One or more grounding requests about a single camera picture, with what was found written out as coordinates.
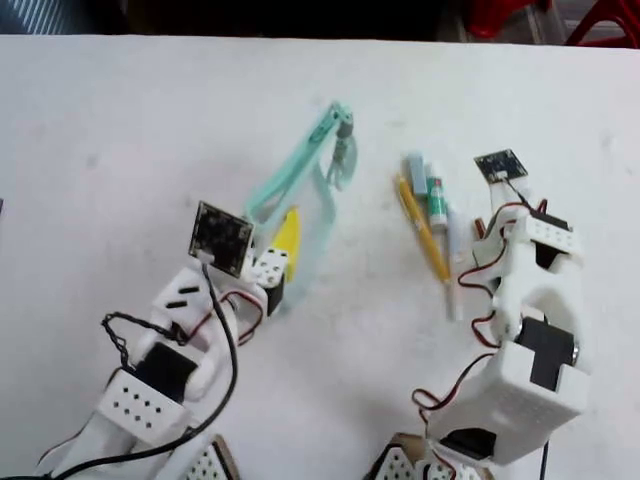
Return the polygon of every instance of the yellow pen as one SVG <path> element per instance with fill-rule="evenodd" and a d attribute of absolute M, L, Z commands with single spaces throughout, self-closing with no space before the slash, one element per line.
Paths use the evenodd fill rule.
<path fill-rule="evenodd" d="M 420 205 L 418 205 L 418 202 L 416 202 L 416 199 L 411 193 L 409 183 L 400 174 L 396 175 L 396 188 L 398 189 L 400 202 L 402 203 L 409 220 L 418 232 L 418 238 L 420 239 L 422 248 L 431 258 L 431 262 L 433 263 L 440 280 L 445 284 L 448 284 L 451 279 L 449 267 L 444 261 L 444 258 L 438 249 L 438 245 L 431 235 L 431 230 L 429 229 L 429 225 L 427 225 L 427 220 L 424 218 Z"/>

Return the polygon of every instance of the black wire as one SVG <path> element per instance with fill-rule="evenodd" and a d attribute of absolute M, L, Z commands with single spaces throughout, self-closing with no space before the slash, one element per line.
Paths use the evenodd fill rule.
<path fill-rule="evenodd" d="M 540 480 L 544 480 L 544 476 L 547 474 L 547 455 L 549 455 L 549 440 L 544 444 L 542 449 L 542 461 L 540 462 Z"/>
<path fill-rule="evenodd" d="M 147 322 L 146 320 L 136 318 L 132 315 L 129 315 L 128 313 L 122 313 L 122 312 L 108 313 L 107 315 L 104 316 L 104 319 L 102 320 L 102 322 L 100 322 L 100 325 L 102 325 L 104 329 L 107 331 L 107 335 L 109 335 L 111 342 L 113 342 L 118 352 L 120 352 L 120 363 L 122 364 L 122 368 L 128 371 L 129 373 L 133 371 L 133 367 L 129 364 L 129 351 L 127 350 L 127 340 L 121 337 L 120 335 L 116 334 L 113 328 L 111 328 L 111 325 L 109 325 L 114 318 L 127 320 L 128 322 L 134 323 L 141 327 L 154 330 L 158 332 L 160 335 L 162 335 L 163 337 L 165 337 L 166 339 L 176 342 L 181 347 L 186 345 L 189 342 L 189 340 L 191 340 L 191 338 L 188 337 L 187 334 L 184 333 L 184 331 L 180 328 L 177 328 L 173 331 L 167 330 L 166 328 L 162 328 L 159 325 L 155 325 L 151 322 Z"/>
<path fill-rule="evenodd" d="M 89 468 L 94 468 L 100 465 L 110 465 L 113 463 L 123 463 L 123 462 L 131 462 L 134 460 L 141 460 L 143 458 L 149 458 L 156 455 L 161 455 L 163 453 L 171 452 L 176 448 L 184 445 L 192 438 L 196 437 L 200 433 L 202 433 L 209 425 L 211 425 L 216 418 L 220 415 L 224 407 L 226 407 L 227 403 L 231 399 L 231 395 L 236 387 L 236 382 L 238 381 L 238 356 L 236 351 L 236 345 L 233 340 L 233 335 L 231 334 L 231 330 L 229 328 L 229 324 L 227 323 L 227 318 L 222 311 L 222 307 L 220 306 L 220 302 L 218 301 L 215 292 L 213 291 L 213 286 L 211 285 L 211 279 L 209 278 L 209 272 L 207 271 L 207 266 L 202 264 L 202 273 L 207 280 L 207 285 L 209 287 L 209 295 L 211 295 L 211 302 L 213 303 L 213 309 L 216 312 L 216 315 L 220 319 L 222 323 L 222 328 L 224 329 L 225 337 L 227 338 L 227 343 L 229 344 L 229 351 L 231 354 L 231 381 L 229 382 L 229 388 L 227 388 L 227 392 L 220 404 L 216 407 L 213 413 L 204 420 L 200 425 L 196 428 L 187 431 L 184 435 L 173 440 L 169 443 L 161 445 L 159 447 L 150 448 L 149 450 L 143 450 L 141 452 L 129 453 L 126 455 L 114 455 L 112 457 L 104 457 L 98 458 L 95 460 L 90 460 L 87 462 L 80 463 L 75 467 L 71 467 L 68 470 L 65 470 L 60 475 L 56 477 L 52 477 L 52 480 L 64 480 L 65 478 L 69 478 L 76 473 L 82 472 L 84 470 L 88 470 Z M 42 477 L 24 477 L 24 478 L 42 478 Z"/>
<path fill-rule="evenodd" d="M 513 185 L 511 185 L 511 182 L 509 181 L 508 178 L 505 178 L 503 180 L 504 182 L 506 182 L 507 185 L 509 185 L 511 187 L 511 190 L 513 190 L 513 192 L 518 196 L 518 198 L 520 199 L 520 201 L 522 203 L 525 204 L 525 206 L 529 209 L 529 210 L 533 210 L 533 207 L 531 205 L 529 205 L 529 202 L 527 202 L 527 199 L 524 198 L 524 195 L 522 195 L 517 189 L 516 187 L 514 187 Z"/>

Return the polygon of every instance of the circuit board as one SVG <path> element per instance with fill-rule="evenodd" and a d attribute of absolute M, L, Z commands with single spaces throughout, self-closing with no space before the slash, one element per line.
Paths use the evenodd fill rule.
<path fill-rule="evenodd" d="M 189 255 L 197 257 L 199 250 L 212 255 L 213 267 L 238 278 L 252 235 L 251 223 L 200 202 L 191 234 Z"/>
<path fill-rule="evenodd" d="M 474 161 L 489 185 L 528 175 L 511 149 L 482 155 L 474 158 Z"/>

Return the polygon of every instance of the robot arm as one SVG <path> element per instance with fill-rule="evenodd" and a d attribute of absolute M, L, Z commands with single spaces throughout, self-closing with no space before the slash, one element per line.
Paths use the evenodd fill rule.
<path fill-rule="evenodd" d="M 499 348 L 429 416 L 434 450 L 473 466 L 527 455 L 587 408 L 592 360 L 579 236 L 565 221 L 522 206 L 510 192 L 519 191 L 504 181 L 514 170 L 500 164 L 493 167 L 496 181 L 487 178 L 496 213 L 473 247 L 478 265 L 493 265 L 481 283 L 493 291 Z M 517 181 L 524 191 L 525 178 Z"/>
<path fill-rule="evenodd" d="M 250 199 L 247 219 L 200 203 L 189 248 L 194 258 L 152 302 L 149 322 L 125 314 L 107 316 L 105 327 L 124 318 L 149 330 L 131 355 L 123 357 L 121 370 L 81 432 L 48 452 L 36 474 L 51 473 L 53 480 L 238 478 L 211 422 L 235 385 L 236 346 L 276 312 L 285 284 L 293 280 L 302 243 L 294 202 L 305 179 L 320 192 L 322 223 L 333 222 L 329 187 L 342 189 L 353 174 L 352 131 L 349 111 L 332 104 L 283 168 Z M 337 141 L 324 175 L 319 154 L 332 132 Z M 126 341 L 113 329 L 110 335 L 122 353 Z M 176 340 L 178 347 L 193 347 L 191 353 L 176 348 Z M 198 423 L 184 402 L 202 401 L 228 358 L 232 379 L 227 394 Z M 91 465 L 78 468 L 83 462 Z"/>

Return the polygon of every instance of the white table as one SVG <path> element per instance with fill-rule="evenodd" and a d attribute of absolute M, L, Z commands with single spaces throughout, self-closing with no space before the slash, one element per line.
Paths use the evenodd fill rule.
<path fill-rule="evenodd" d="M 485 218 L 472 158 L 514 149 L 582 233 L 592 408 L 553 436 L 547 478 L 635 468 L 638 52 L 4 37 L 0 65 L 0 474 L 30 473 L 83 424 L 118 361 L 99 321 L 147 315 L 186 258 L 197 201 L 240 213 L 333 99 L 355 112 L 359 169 L 313 291 L 240 350 L 217 425 L 243 478 L 361 478 L 394 432 L 421 430 L 412 388 L 445 391 L 480 352 L 445 320 L 394 197 L 415 147 Z M 535 479 L 539 458 L 498 478 Z"/>

